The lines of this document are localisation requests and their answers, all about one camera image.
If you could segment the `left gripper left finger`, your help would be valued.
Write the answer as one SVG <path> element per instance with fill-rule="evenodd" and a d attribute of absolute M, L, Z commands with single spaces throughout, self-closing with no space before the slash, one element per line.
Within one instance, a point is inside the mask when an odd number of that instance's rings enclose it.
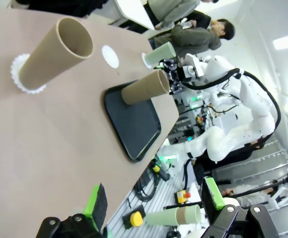
<path fill-rule="evenodd" d="M 94 186 L 82 213 L 61 221 L 56 217 L 45 218 L 36 235 L 38 238 L 107 238 L 103 228 L 108 202 L 103 184 Z"/>

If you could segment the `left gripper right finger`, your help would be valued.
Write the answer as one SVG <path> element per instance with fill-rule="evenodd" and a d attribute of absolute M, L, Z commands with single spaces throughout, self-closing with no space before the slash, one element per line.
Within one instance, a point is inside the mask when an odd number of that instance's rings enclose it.
<path fill-rule="evenodd" d="M 249 209 L 225 202 L 212 177 L 203 178 L 202 203 L 209 220 L 203 238 L 278 238 L 279 234 L 264 205 Z"/>

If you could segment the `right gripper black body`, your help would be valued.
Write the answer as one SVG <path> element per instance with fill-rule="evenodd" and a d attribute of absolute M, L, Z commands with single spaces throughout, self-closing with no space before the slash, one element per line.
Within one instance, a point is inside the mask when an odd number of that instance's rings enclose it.
<path fill-rule="evenodd" d="M 188 72 L 188 68 L 185 67 L 177 67 L 175 69 L 175 85 L 186 86 L 191 80 L 193 76 Z"/>

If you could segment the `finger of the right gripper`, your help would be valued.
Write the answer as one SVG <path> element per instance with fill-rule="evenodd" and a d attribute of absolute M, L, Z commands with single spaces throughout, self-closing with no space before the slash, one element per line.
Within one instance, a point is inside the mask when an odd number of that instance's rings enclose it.
<path fill-rule="evenodd" d="M 166 73 L 175 72 L 177 70 L 178 64 L 174 59 L 163 59 L 161 60 L 156 69 L 162 69 Z"/>
<path fill-rule="evenodd" d="M 169 87 L 170 87 L 169 95 L 175 95 L 183 91 L 183 85 L 180 81 L 170 80 Z"/>

